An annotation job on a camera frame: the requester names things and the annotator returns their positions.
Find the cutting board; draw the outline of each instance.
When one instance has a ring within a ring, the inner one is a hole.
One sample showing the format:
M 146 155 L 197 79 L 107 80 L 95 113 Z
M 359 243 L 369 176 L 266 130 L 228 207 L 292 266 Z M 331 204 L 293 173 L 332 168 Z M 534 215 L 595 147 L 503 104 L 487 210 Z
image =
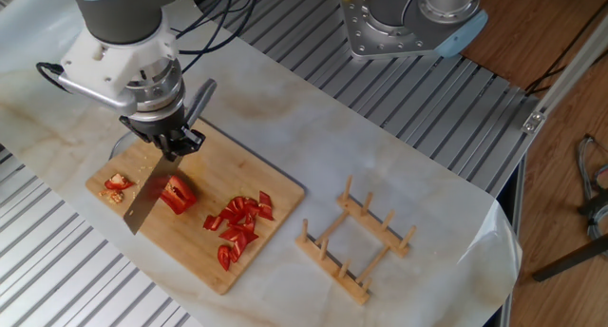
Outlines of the cutting board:
M 183 214 L 176 215 L 158 200 L 138 233 L 143 233 L 222 295 L 245 272 L 305 194 L 300 185 L 209 124 L 197 121 L 193 128 L 202 132 L 206 140 L 199 152 L 183 158 L 177 175 L 190 184 L 198 202 Z M 88 179 L 86 188 L 122 217 L 161 156 L 154 145 L 138 140 Z M 105 180 L 116 173 L 137 184 L 125 189 L 124 201 L 119 204 L 98 195 L 104 189 Z M 235 196 L 257 200 L 260 190 L 270 195 L 275 220 L 257 218 L 259 238 L 247 245 L 229 271 L 224 271 L 218 263 L 218 247 L 232 246 L 231 242 L 219 238 L 227 229 L 227 222 L 215 232 L 203 229 L 202 224 L 208 215 L 219 214 Z

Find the red pepper piece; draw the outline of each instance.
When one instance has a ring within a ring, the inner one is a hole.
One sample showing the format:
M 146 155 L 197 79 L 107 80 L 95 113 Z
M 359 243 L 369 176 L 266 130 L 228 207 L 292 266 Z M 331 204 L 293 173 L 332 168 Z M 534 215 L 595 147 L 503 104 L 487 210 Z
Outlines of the red pepper piece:
M 248 205 L 257 207 L 257 201 L 252 198 L 245 198 L 245 206 L 248 206 Z
M 219 216 L 222 217 L 223 219 L 226 219 L 227 221 L 229 221 L 229 220 L 234 219 L 236 214 L 233 213 L 230 209 L 224 208 L 221 211 L 221 213 L 219 213 Z
M 235 197 L 235 204 L 237 205 L 237 209 L 239 211 L 243 210 L 243 208 L 245 207 L 245 198 Z
M 104 185 L 107 189 L 123 190 L 133 185 L 133 182 L 127 180 L 126 177 L 121 174 L 115 174 L 107 180 Z
M 248 223 L 235 224 L 235 225 L 232 225 L 232 228 L 235 228 L 235 229 L 237 229 L 239 231 L 243 231 L 243 232 L 254 233 L 254 230 L 256 229 L 256 221 L 251 220 Z
M 221 265 L 222 268 L 224 268 L 224 270 L 228 271 L 228 269 L 230 268 L 230 247 L 228 247 L 227 245 L 221 245 L 218 248 L 218 260 L 219 260 L 219 265 Z
M 243 232 L 245 238 L 247 239 L 247 244 L 257 239 L 257 234 L 253 232 Z
M 230 227 L 224 232 L 222 232 L 219 237 L 228 241 L 235 241 L 240 233 L 241 231 L 237 230 L 236 228 Z
M 161 193 L 161 199 L 173 210 L 181 214 L 197 202 L 192 190 L 177 176 L 172 176 Z
M 273 207 L 272 202 L 270 201 L 270 196 L 263 191 L 259 191 L 259 204 L 265 204 L 269 207 Z
M 242 233 L 238 234 L 237 240 L 235 240 L 235 246 L 233 246 L 230 253 L 230 259 L 232 262 L 237 262 L 237 260 L 240 258 L 240 255 L 243 254 L 243 251 L 245 250 L 246 246 L 247 238 Z
M 239 223 L 243 218 L 245 218 L 245 213 L 237 213 L 234 218 L 230 219 L 228 223 L 230 225 L 235 225 Z
M 251 218 L 255 218 L 259 214 L 259 207 L 257 204 L 255 206 L 246 204 L 245 209 L 243 210 L 245 211 L 245 214 Z
M 273 221 L 273 209 L 267 205 L 260 204 L 259 216 L 261 218 L 267 219 L 269 221 Z
M 237 207 L 237 198 L 230 200 L 226 208 L 230 209 L 235 214 L 240 213 L 240 209 Z
M 222 221 L 222 217 L 214 217 L 212 215 L 208 215 L 207 219 L 205 219 L 205 223 L 202 225 L 202 228 L 208 229 L 210 231 L 217 231 Z

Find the knife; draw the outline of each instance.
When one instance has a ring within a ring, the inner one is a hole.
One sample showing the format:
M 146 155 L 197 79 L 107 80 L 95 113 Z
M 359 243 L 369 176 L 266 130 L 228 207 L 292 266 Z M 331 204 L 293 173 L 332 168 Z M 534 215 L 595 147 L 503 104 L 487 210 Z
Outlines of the knife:
M 178 157 L 175 161 L 171 162 L 163 156 L 156 166 L 154 166 L 150 177 L 143 184 L 142 190 L 140 190 L 123 216 L 124 222 L 126 222 L 126 225 L 129 226 L 133 234 L 136 234 L 140 227 L 142 227 L 143 221 L 150 214 L 152 207 L 154 207 L 162 191 L 169 183 L 169 179 L 178 170 L 181 159 L 182 157 Z

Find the red bell pepper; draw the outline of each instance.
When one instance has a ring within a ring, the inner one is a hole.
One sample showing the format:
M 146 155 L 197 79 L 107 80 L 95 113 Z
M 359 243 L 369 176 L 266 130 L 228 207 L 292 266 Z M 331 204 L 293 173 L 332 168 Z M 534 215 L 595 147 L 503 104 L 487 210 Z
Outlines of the red bell pepper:
M 272 202 L 270 201 L 270 196 L 261 190 L 259 191 L 259 204 L 264 204 L 269 207 L 273 206 Z
M 227 245 L 221 245 L 218 248 L 218 260 L 219 265 L 221 265 L 224 270 L 228 271 L 230 268 L 230 258 L 231 258 L 231 250 Z
M 257 239 L 257 234 L 253 232 L 243 232 L 245 238 L 247 239 L 247 244 Z
M 235 215 L 234 218 L 230 219 L 230 221 L 228 221 L 229 225 L 235 225 L 237 223 L 239 223 L 241 220 L 243 220 L 243 218 L 245 218 L 245 213 L 239 212 Z
M 161 199 L 173 210 L 181 214 L 197 202 L 192 190 L 177 176 L 172 176 L 161 193 Z
M 222 217 L 214 217 L 212 215 L 208 215 L 207 219 L 205 219 L 205 222 L 202 225 L 202 228 L 208 229 L 210 231 L 217 231 L 222 221 L 224 221 Z
M 239 231 L 254 233 L 254 230 L 256 229 L 256 221 L 251 220 L 249 223 L 244 224 L 238 223 L 232 225 L 231 227 Z
M 222 232 L 219 237 L 222 239 L 226 239 L 228 241 L 235 241 L 238 238 L 238 235 L 241 232 L 239 230 L 237 230 L 236 228 L 228 228 L 227 230 L 225 230 L 224 232 Z
M 244 234 L 240 233 L 235 240 L 235 246 L 233 246 L 230 252 L 230 260 L 232 262 L 237 262 L 240 258 L 240 255 L 243 254 L 245 247 L 247 246 L 247 238 Z
M 123 190 L 133 185 L 133 182 L 127 180 L 126 177 L 121 174 L 115 174 L 107 180 L 104 185 L 107 189 Z
M 224 208 L 220 213 L 219 216 L 222 217 L 223 219 L 226 219 L 227 221 L 232 220 L 235 218 L 236 214 L 233 213 L 233 211 L 231 211 L 228 208 Z
M 273 209 L 267 205 L 261 205 L 259 210 L 259 216 L 267 219 L 269 221 L 273 221 Z
M 259 191 L 259 216 L 273 221 L 273 204 L 270 201 L 270 196 L 263 191 Z

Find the wooden peg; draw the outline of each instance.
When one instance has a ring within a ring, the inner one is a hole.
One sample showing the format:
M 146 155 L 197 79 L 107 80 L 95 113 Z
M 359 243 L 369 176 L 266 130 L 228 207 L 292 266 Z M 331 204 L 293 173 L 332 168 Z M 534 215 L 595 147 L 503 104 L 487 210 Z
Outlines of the wooden peg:
M 308 239 L 308 219 L 302 221 L 302 234 L 300 235 L 300 241 L 306 242 Z
M 321 253 L 319 254 L 319 260 L 325 259 L 325 254 L 327 253 L 327 244 L 330 243 L 330 240 L 323 240 L 321 243 Z
M 344 189 L 344 193 L 342 193 L 342 201 L 346 201 L 349 198 L 351 193 L 351 183 L 352 183 L 352 175 L 346 180 L 346 188 Z
M 403 249 L 408 245 L 409 240 L 411 239 L 411 237 L 414 236 L 414 233 L 416 232 L 416 226 L 413 225 L 410 229 L 409 232 L 406 234 L 405 237 L 403 237 L 403 239 L 401 240 L 401 242 L 399 243 L 399 248 Z
M 384 257 L 384 255 L 387 254 L 389 249 L 390 249 L 390 246 L 385 246 L 382 249 L 382 251 L 380 251 L 378 256 L 376 256 L 376 258 L 374 258 L 371 261 L 370 265 L 368 265 L 368 267 L 365 268 L 365 270 L 363 270 L 363 272 L 361 273 L 361 275 L 359 275 L 359 277 L 355 280 L 355 282 L 360 284 L 367 276 L 369 276 L 371 273 L 371 270 L 373 270 L 373 268 L 376 267 L 376 265 L 378 265 L 378 262 L 380 262 L 380 260 Z
M 346 272 L 349 271 L 349 266 L 351 266 L 351 260 L 346 260 L 342 267 L 340 268 L 340 273 L 338 276 L 342 279 L 346 275 Z
M 372 192 L 368 193 L 368 197 L 365 199 L 365 203 L 363 204 L 363 207 L 361 208 L 361 216 L 368 214 L 368 210 L 370 209 L 370 203 L 371 203 L 372 198 L 373 198 L 373 193 Z
M 363 283 L 363 293 L 365 294 L 368 289 L 370 289 L 370 285 L 371 285 L 371 278 L 368 279 L 368 281 L 366 281 L 365 283 Z
M 325 232 L 323 232 L 323 234 L 321 234 L 321 237 L 319 237 L 314 243 L 316 245 L 319 245 L 323 240 L 327 239 L 330 237 L 330 234 L 333 233 L 333 231 L 335 231 L 336 228 L 338 228 L 338 226 L 340 225 L 340 223 L 344 222 L 344 220 L 349 216 L 349 211 L 347 211 L 346 209 L 342 212 L 342 214 L 338 217 L 338 219 L 336 219 L 331 225 L 330 227 L 328 227 Z
M 384 221 L 382 222 L 382 230 L 385 231 L 387 229 L 387 227 L 389 227 L 389 223 L 392 220 L 392 217 L 394 217 L 395 215 L 395 210 L 391 209 L 389 214 L 387 215 L 387 218 L 384 219 Z

